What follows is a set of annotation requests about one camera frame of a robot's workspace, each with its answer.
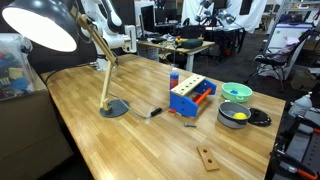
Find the box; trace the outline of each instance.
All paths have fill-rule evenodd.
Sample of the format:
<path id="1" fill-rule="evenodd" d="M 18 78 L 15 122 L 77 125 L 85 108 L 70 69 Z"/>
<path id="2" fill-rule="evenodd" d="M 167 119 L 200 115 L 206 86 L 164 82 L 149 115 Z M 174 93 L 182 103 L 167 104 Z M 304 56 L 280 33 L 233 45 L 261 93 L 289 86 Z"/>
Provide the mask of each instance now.
<path id="1" fill-rule="evenodd" d="M 0 179 L 37 179 L 73 155 L 49 92 L 32 71 L 35 91 L 0 101 Z"/>
<path id="2" fill-rule="evenodd" d="M 17 33 L 0 33 L 0 101 L 34 91 L 27 59 L 32 50 L 29 39 Z"/>
<path id="3" fill-rule="evenodd" d="M 292 88 L 301 91 L 311 91 L 317 83 L 320 83 L 320 80 L 313 79 L 309 72 L 300 70 L 295 72 L 291 80 Z"/>

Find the floor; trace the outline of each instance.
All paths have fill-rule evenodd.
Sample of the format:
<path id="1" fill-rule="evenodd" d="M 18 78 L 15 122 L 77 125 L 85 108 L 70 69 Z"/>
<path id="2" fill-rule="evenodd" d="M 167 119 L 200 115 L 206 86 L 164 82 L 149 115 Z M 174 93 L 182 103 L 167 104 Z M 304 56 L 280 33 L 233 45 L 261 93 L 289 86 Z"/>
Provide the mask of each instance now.
<path id="1" fill-rule="evenodd" d="M 241 52 L 226 58 L 223 62 L 218 62 L 215 58 L 209 58 L 207 61 L 206 57 L 200 56 L 194 61 L 194 72 L 224 82 L 243 83 L 249 74 L 255 70 L 256 64 L 252 65 L 252 60 L 257 54 L 261 53 L 260 49 L 262 47 L 262 42 L 267 38 L 267 35 L 263 32 L 247 35 Z M 257 76 L 248 83 L 248 86 L 253 91 L 286 100 L 287 105 L 289 105 L 289 102 L 306 94 L 306 92 L 293 89 L 290 84 L 291 78 L 298 67 L 299 66 L 293 68 L 290 77 L 284 82 L 284 93 L 279 93 L 277 91 L 280 87 L 279 81 L 271 77 Z M 319 98 L 319 96 L 314 96 L 312 98 L 314 105 L 319 108 L 319 102 L 316 101 L 315 98 Z M 286 125 L 285 116 L 286 115 L 284 114 L 280 129 Z M 72 140 L 70 140 L 70 144 L 74 148 L 75 155 L 62 165 L 41 177 L 41 180 L 93 179 Z"/>

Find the wooden table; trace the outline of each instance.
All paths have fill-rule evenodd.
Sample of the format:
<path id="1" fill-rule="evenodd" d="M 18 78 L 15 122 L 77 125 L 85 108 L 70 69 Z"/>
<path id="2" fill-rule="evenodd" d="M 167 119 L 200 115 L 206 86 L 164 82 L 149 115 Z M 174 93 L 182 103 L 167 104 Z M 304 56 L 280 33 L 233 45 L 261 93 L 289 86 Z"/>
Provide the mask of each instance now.
<path id="1" fill-rule="evenodd" d="M 148 42 L 148 41 L 138 41 L 138 44 L 144 45 L 144 46 L 155 47 L 155 48 L 159 48 L 159 49 L 166 49 L 169 51 L 175 51 L 175 53 L 187 54 L 188 57 L 187 57 L 186 70 L 192 72 L 194 55 L 198 52 L 201 52 L 201 51 L 207 49 L 209 46 L 214 45 L 214 42 L 203 41 L 202 46 L 197 47 L 197 48 L 193 48 L 193 49 L 184 49 L 184 48 L 175 49 L 172 45 L 161 46 L 161 44 L 155 44 L 155 43 Z"/>
<path id="2" fill-rule="evenodd" d="M 169 106 L 170 71 L 165 64 L 120 56 L 110 93 L 147 115 L 152 108 Z M 179 73 L 180 82 L 193 74 L 180 69 Z M 254 92 L 244 105 L 266 112 L 272 125 L 230 129 L 217 120 L 225 100 L 223 82 L 209 78 L 217 91 L 200 104 L 196 118 L 164 111 L 146 124 L 131 111 L 114 119 L 100 115 L 103 80 L 103 72 L 85 66 L 58 72 L 48 81 L 51 96 L 95 179 L 264 178 L 285 101 Z M 197 127 L 184 127 L 184 122 Z M 197 150 L 200 145 L 210 148 L 219 170 L 206 170 Z"/>

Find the wooden block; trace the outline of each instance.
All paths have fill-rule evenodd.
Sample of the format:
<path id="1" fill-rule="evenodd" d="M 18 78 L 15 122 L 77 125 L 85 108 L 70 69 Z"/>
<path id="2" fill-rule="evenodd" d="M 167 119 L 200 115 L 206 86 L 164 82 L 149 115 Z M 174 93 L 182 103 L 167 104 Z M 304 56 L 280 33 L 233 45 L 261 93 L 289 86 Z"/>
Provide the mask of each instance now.
<path id="1" fill-rule="evenodd" d="M 186 96 L 189 92 L 191 92 L 196 86 L 198 86 L 206 77 L 194 74 L 188 79 L 184 80 L 178 86 L 174 87 L 171 92 L 178 96 Z"/>
<path id="2" fill-rule="evenodd" d="M 204 166 L 207 171 L 219 169 L 219 165 L 216 159 L 214 159 L 210 149 L 206 145 L 198 146 L 198 151 L 203 160 Z"/>

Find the black plate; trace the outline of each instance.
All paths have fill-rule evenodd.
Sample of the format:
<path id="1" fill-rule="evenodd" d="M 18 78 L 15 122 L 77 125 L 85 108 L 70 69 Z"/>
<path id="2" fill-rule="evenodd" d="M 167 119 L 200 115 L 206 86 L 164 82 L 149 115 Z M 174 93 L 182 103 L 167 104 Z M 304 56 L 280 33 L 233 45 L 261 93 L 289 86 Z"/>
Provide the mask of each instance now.
<path id="1" fill-rule="evenodd" d="M 271 124 L 271 118 L 263 111 L 255 108 L 249 109 L 251 117 L 248 119 L 250 124 L 256 126 L 269 126 Z"/>

